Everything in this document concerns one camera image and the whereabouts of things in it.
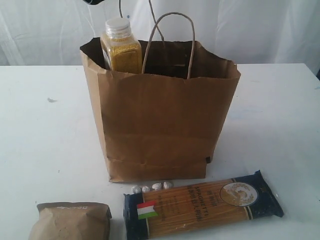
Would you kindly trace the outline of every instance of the plastic jar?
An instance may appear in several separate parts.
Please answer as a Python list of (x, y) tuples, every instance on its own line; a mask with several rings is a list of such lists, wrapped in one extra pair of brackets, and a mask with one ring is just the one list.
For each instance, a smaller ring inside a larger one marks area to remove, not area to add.
[(105, 33), (100, 41), (107, 68), (124, 73), (141, 73), (141, 45), (132, 34), (128, 19), (117, 17), (106, 21)]

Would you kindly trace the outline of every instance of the flag sticker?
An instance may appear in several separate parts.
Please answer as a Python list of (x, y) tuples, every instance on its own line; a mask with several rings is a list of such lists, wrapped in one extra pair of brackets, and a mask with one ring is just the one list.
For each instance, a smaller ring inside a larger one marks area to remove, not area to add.
[(136, 206), (136, 210), (138, 212), (138, 219), (147, 219), (158, 216), (154, 209), (155, 204), (156, 201), (148, 201), (145, 203), (138, 204)]

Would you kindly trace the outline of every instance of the brown paper bag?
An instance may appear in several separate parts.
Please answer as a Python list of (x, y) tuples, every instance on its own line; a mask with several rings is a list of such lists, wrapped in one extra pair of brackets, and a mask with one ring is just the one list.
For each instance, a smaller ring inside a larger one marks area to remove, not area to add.
[(240, 73), (194, 39), (141, 41), (143, 74), (106, 69), (98, 38), (80, 48), (111, 182), (205, 177)]
[(28, 240), (108, 240), (111, 213), (96, 202), (53, 202), (37, 206), (39, 220)]

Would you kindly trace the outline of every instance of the white table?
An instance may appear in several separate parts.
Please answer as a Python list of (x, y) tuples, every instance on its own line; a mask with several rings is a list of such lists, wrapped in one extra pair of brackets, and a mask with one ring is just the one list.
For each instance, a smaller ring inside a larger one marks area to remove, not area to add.
[[(207, 178), (261, 170), (285, 212), (170, 240), (320, 237), (320, 81), (304, 64), (244, 64)], [(82, 66), (0, 67), (0, 239), (26, 240), (43, 202), (102, 202), (124, 240), (123, 193), (108, 182)]]

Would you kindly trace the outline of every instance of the jar lid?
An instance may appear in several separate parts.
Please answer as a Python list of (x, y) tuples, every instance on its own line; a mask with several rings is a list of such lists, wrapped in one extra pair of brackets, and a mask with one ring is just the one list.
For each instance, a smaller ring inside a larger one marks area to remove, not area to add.
[(109, 19), (105, 22), (105, 31), (111, 37), (128, 36), (131, 34), (130, 21), (122, 17)]

